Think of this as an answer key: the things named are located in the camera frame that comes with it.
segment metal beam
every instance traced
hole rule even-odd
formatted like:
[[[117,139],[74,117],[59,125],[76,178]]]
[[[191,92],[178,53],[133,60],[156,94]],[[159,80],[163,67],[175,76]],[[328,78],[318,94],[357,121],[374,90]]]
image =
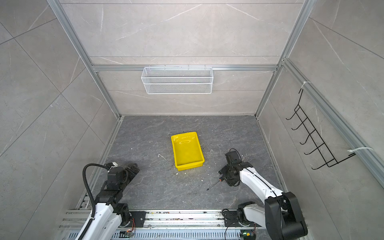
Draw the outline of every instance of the metal beam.
[[[303,3],[303,7],[301,8],[301,11],[299,13],[299,16],[297,17],[296,23],[293,26],[291,35],[289,36],[288,41],[284,47],[284,50],[280,56],[279,62],[277,64],[279,67],[281,66],[283,59],[289,57],[289,55],[291,54],[293,46],[295,45],[301,31],[303,30],[304,25],[307,22],[307,19],[311,13],[312,8],[313,8],[314,4],[316,3],[316,1],[317,0],[305,0],[305,2]],[[255,113],[256,118],[258,118],[260,116],[269,96],[271,95],[272,89],[275,86],[276,81],[280,75],[279,69],[272,76],[271,80],[268,83],[268,86],[267,86],[267,88],[264,92],[264,95],[260,101],[260,104],[256,110],[256,113]]]
[[[289,73],[291,73],[293,78],[296,79],[300,85],[302,85],[304,81],[309,81],[289,59],[284,59],[283,66]],[[326,98],[312,83],[304,84],[303,89],[306,91],[309,98],[331,122],[334,128],[340,133],[344,140],[349,144],[351,149],[369,147],[364,139],[351,127],[351,125],[326,100]],[[380,159],[374,151],[369,149],[361,149],[355,153],[384,188],[384,164],[382,159]]]
[[[214,71],[276,71],[274,64],[255,65],[93,65],[94,71],[142,71],[146,67],[211,67]]]
[[[77,37],[71,22],[69,21],[67,15],[64,12],[63,7],[61,6],[60,2],[58,0],[47,0],[48,4],[51,6],[52,11],[55,13],[57,19],[59,20],[60,24],[62,25],[65,33],[67,34],[68,38],[70,39],[71,43],[73,44],[74,48],[76,49],[77,53],[79,54],[81,60],[83,61],[85,67],[91,74],[93,80],[95,81],[96,85],[100,89],[101,93],[103,94],[105,100],[107,101],[109,107],[111,108],[112,112],[115,114],[116,118],[120,118],[121,114],[119,113],[118,108],[116,107],[114,101],[112,100],[111,96],[109,95],[108,90],[104,86],[103,82],[101,81],[100,77],[97,75],[97,73],[92,69],[92,63],[91,60],[85,51],[83,45],[81,44],[79,38]]]

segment gray floor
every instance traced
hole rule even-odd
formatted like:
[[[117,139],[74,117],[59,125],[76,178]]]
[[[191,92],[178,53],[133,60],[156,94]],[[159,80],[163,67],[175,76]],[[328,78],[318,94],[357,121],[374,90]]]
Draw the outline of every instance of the gray floor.
[[[205,158],[202,167],[177,171],[171,136],[196,131]],[[270,183],[280,187],[275,170],[253,116],[126,116],[107,162],[124,166],[136,162],[140,172],[127,186],[121,202],[130,209],[222,209],[255,201],[245,185],[218,183],[217,173],[225,164],[224,154],[236,148]],[[100,175],[95,193],[106,180]]]

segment yellow plastic tray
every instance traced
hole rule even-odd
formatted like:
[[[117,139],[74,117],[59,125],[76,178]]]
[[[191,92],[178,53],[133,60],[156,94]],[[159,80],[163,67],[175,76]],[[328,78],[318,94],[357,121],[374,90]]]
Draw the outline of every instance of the yellow plastic tray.
[[[179,171],[201,167],[204,163],[196,132],[186,132],[171,137],[175,166]]]

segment mesh panel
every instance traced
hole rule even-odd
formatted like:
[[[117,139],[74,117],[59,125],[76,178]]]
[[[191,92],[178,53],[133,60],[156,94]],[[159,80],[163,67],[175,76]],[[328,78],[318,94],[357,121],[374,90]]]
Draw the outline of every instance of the mesh panel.
[[[141,79],[148,94],[211,93],[212,68],[148,67]]]

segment vertical metal post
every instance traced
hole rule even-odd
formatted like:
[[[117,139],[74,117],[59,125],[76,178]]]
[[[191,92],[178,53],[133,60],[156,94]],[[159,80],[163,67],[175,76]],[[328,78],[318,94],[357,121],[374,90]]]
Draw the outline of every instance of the vertical metal post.
[[[62,25],[65,33],[67,34],[68,38],[70,39],[71,43],[73,44],[74,48],[76,49],[77,53],[79,54],[81,60],[83,61],[85,67],[91,74],[93,80],[95,81],[96,85],[100,89],[101,93],[103,94],[105,100],[107,101],[109,107],[111,108],[112,112],[115,114],[116,118],[119,119],[121,117],[121,114],[116,107],[114,101],[112,100],[111,96],[109,95],[108,90],[104,86],[103,82],[101,81],[100,77],[97,75],[97,73],[92,68],[91,59],[89,58],[87,52],[85,51],[83,45],[81,44],[79,38],[77,37],[73,26],[71,22],[68,19],[68,16],[65,14],[64,9],[60,2],[58,0],[47,0],[48,4],[50,5],[52,11],[55,13],[57,19],[59,20],[60,24]]]
[[[291,35],[288,38],[288,41],[284,47],[284,50],[283,50],[283,52],[280,56],[279,62],[277,64],[278,70],[277,70],[277,72],[274,73],[271,80],[269,81],[268,86],[265,89],[264,95],[263,95],[263,97],[259,103],[259,106],[257,107],[257,110],[255,112],[256,118],[258,118],[260,116],[260,114],[261,114],[261,112],[262,112],[271,92],[272,92],[272,89],[275,86],[276,81],[279,77],[279,74],[280,74],[281,68],[282,68],[281,64],[284,61],[284,58],[289,57],[301,31],[304,28],[305,23],[307,22],[307,19],[311,13],[312,8],[313,8],[314,4],[316,3],[316,1],[317,0],[305,0],[305,2],[303,3],[303,7],[301,8],[301,11],[299,13],[299,16],[297,17],[296,23],[293,26]]]

